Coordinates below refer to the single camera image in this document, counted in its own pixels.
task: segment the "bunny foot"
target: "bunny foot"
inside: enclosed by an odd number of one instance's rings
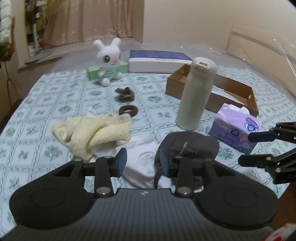
[[[100,84],[101,84],[102,86],[107,87],[107,86],[110,85],[110,80],[109,80],[108,78],[104,78],[104,79],[102,79],[102,80],[100,81]]]
[[[121,72],[117,72],[116,75],[114,76],[114,79],[119,80],[122,78],[122,73]]]

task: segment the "open cardboard box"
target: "open cardboard box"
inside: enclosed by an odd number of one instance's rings
[[[185,64],[170,77],[168,77],[165,93],[181,99],[189,71],[190,66]],[[226,93],[230,94],[243,104],[230,100],[224,96],[211,93],[206,109],[217,113],[222,105],[227,103],[233,104],[239,108],[245,106],[250,111],[252,116],[257,117],[258,107],[255,101],[253,90],[250,86],[218,74],[214,78],[214,85],[223,89]]]

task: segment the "green box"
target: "green box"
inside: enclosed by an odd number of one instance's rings
[[[89,80],[97,80],[98,77],[98,70],[100,68],[96,65],[88,67],[86,69],[87,77]],[[122,74],[128,73],[129,72],[129,65],[127,62],[120,60],[120,66],[117,68],[118,72],[121,72]]]

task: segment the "curtain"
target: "curtain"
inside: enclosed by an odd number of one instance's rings
[[[132,37],[133,0],[51,0],[44,41],[53,46]]]

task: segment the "stuffed bunny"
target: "stuffed bunny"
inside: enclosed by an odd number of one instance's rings
[[[120,38],[115,38],[110,45],[105,46],[101,40],[94,41],[94,45],[99,50],[96,55],[96,63],[100,68],[98,81],[102,86],[109,86],[112,79],[122,78],[122,73],[117,72],[117,68],[120,66],[120,42]]]

